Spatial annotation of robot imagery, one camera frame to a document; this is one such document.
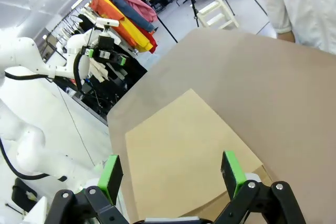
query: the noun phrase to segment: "white chair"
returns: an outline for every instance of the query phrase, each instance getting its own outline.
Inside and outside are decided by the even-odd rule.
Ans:
[[[215,17],[211,18],[208,21],[205,19],[205,17],[208,14],[218,9],[220,9],[221,13],[217,14]],[[208,4],[207,6],[198,11],[197,17],[200,20],[203,27],[211,27],[215,23],[221,21],[222,19],[225,20],[225,23],[219,26],[218,29],[223,29],[228,25],[230,25],[231,23],[234,23],[237,28],[239,27],[239,24],[235,19],[233,13],[223,2],[223,0],[215,0],[212,3]]]

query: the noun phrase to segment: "table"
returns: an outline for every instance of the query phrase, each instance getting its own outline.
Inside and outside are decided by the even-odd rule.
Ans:
[[[189,33],[108,114],[131,221],[137,214],[124,135],[192,88],[274,181],[291,185],[307,223],[335,223],[335,83],[335,56],[317,49],[236,31]]]

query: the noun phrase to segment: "bolt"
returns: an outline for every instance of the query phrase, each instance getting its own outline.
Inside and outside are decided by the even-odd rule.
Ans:
[[[254,182],[250,182],[250,183],[248,183],[248,187],[249,188],[255,188],[256,184]]]
[[[277,188],[278,190],[282,190],[284,187],[282,184],[277,184],[275,188]]]

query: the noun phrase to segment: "white shirt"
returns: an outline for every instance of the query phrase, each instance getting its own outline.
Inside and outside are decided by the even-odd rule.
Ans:
[[[293,30],[296,41],[336,54],[336,0],[264,0],[277,33]]]

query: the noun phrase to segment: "person's hand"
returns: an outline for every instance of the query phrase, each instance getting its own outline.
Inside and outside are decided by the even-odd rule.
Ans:
[[[289,31],[288,33],[284,33],[284,34],[277,34],[277,38],[295,43],[295,37],[292,31]]]

